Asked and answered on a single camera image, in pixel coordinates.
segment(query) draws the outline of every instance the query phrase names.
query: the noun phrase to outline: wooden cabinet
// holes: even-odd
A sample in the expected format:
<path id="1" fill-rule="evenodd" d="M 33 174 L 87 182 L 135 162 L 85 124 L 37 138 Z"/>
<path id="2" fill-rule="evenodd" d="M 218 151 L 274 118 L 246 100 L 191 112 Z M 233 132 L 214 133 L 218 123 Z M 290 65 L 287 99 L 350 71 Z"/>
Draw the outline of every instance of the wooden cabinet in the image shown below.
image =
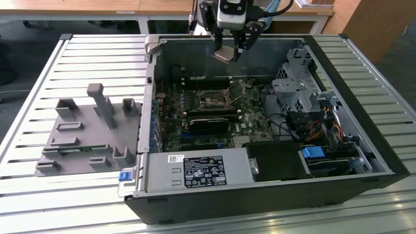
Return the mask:
<path id="1" fill-rule="evenodd" d="M 371 63 L 416 17 L 416 0 L 335 0 L 323 34 L 349 36 Z"/>

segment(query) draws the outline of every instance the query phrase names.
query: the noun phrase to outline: desk leg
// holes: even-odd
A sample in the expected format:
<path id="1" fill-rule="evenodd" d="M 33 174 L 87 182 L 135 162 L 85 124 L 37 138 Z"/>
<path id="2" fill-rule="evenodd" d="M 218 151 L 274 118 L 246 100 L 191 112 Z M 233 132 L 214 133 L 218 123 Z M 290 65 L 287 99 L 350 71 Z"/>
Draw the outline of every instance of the desk leg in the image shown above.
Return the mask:
<path id="1" fill-rule="evenodd" d="M 317 21 L 314 21 L 313 27 L 310 29 L 310 34 L 321 34 L 326 21 L 329 16 L 321 16 L 318 17 Z"/>
<path id="2" fill-rule="evenodd" d="M 135 20 L 138 22 L 138 29 L 139 29 L 139 34 L 149 34 L 149 26 L 147 26 L 147 21 L 149 21 L 149 16 L 137 16 Z"/>

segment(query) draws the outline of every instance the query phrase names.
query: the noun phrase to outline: metal bracket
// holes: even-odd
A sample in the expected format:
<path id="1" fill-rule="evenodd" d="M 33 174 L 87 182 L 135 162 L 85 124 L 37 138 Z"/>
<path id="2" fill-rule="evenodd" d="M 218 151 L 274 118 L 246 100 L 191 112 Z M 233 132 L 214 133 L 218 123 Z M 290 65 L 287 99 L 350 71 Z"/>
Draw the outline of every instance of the metal bracket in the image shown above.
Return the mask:
<path id="1" fill-rule="evenodd" d="M 211 11 L 211 2 L 206 0 L 199 3 L 199 12 L 202 18 L 202 24 L 206 32 L 210 32 L 211 26 L 214 25 L 213 11 Z"/>
<path id="2" fill-rule="evenodd" d="M 305 90 L 306 86 L 302 81 L 291 79 L 274 79 L 271 81 L 273 89 L 275 92 L 297 92 L 298 90 Z"/>
<path id="3" fill-rule="evenodd" d="M 147 164 L 147 153 L 142 153 L 139 155 L 139 161 L 137 161 L 138 165 L 138 170 L 135 173 L 135 191 L 133 193 L 133 197 L 139 196 L 139 192 L 145 192 L 146 190 L 146 184 L 145 184 L 145 176 L 146 176 L 146 167 L 145 165 Z"/>
<path id="4" fill-rule="evenodd" d="M 161 49 L 159 43 L 158 43 L 158 36 L 149 35 L 145 37 L 143 40 L 143 50 L 147 55 L 153 54 Z"/>
<path id="5" fill-rule="evenodd" d="M 265 22 L 263 21 L 257 21 L 257 22 L 249 22 L 245 26 L 245 30 L 249 33 L 249 37 L 246 42 L 243 43 L 243 50 L 249 50 L 251 48 L 253 44 L 255 43 L 259 34 L 262 33 L 265 29 Z"/>
<path id="6" fill-rule="evenodd" d="M 147 69 L 146 69 L 145 75 L 147 78 L 150 78 L 150 82 L 147 82 L 147 84 L 149 84 L 149 83 L 151 83 L 151 81 L 154 79 L 154 64 L 147 64 Z"/>
<path id="7" fill-rule="evenodd" d="M 290 67 L 293 66 L 307 66 L 311 61 L 311 56 L 306 49 L 289 50 L 286 59 Z"/>

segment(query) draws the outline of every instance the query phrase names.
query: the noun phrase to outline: motherboard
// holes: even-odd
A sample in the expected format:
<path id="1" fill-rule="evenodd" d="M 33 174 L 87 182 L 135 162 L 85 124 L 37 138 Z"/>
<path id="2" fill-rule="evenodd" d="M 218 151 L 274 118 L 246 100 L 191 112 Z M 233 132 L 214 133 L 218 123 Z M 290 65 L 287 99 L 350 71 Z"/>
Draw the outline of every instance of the motherboard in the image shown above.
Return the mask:
<path id="1" fill-rule="evenodd" d="M 161 81 L 155 99 L 162 151 L 239 148 L 270 141 L 263 88 L 249 77 Z"/>

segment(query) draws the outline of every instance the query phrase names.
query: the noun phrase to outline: metal slatted table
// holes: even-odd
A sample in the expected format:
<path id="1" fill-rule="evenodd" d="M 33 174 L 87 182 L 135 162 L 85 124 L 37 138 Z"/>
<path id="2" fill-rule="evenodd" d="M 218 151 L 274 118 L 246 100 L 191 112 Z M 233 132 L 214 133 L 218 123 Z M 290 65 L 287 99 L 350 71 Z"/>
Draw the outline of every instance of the metal slatted table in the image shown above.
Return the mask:
<path id="1" fill-rule="evenodd" d="M 143 35 L 59 40 L 0 146 L 0 233 L 386 233 L 416 228 L 416 115 L 347 39 L 314 36 L 411 175 L 341 205 L 145 225 L 117 196 L 117 172 L 33 177 L 58 98 L 91 104 L 99 82 L 111 103 L 142 99 Z M 322 74 L 322 83 L 330 89 Z"/>

